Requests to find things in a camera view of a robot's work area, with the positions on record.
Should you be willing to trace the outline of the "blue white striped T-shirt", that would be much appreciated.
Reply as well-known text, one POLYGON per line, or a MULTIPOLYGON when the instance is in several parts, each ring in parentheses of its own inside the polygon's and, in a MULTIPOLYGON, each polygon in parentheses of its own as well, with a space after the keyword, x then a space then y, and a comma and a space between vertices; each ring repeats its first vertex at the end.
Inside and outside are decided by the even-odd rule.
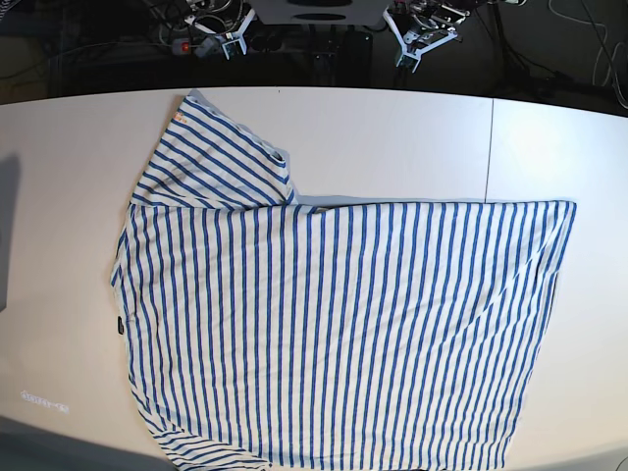
POLYGON ((198 92, 138 179, 111 285, 131 394, 180 470, 497 470, 571 201, 301 204, 198 92))

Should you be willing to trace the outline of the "white power strip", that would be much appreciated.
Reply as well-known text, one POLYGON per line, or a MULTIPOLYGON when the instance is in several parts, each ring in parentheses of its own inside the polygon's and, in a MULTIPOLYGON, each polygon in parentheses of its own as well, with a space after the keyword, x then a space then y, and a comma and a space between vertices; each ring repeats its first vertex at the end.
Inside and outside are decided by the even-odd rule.
POLYGON ((199 44, 193 44, 189 38, 177 38, 170 48, 175 56, 194 55, 204 58, 210 55, 227 56, 224 44, 225 40, 222 36, 206 36, 199 44))

